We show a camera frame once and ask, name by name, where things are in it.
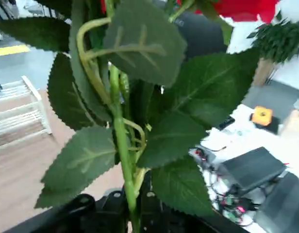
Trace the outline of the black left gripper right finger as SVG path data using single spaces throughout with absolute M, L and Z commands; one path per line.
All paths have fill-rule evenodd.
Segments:
M 161 202 L 146 174 L 139 194 L 141 233 L 245 233 L 246 230 L 220 214 L 197 217 L 173 210 Z

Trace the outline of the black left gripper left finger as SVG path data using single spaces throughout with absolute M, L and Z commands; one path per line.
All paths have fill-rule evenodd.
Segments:
M 114 190 L 100 200 L 79 194 L 68 203 L 52 207 L 6 233 L 126 233 L 127 204 L 122 190 Z

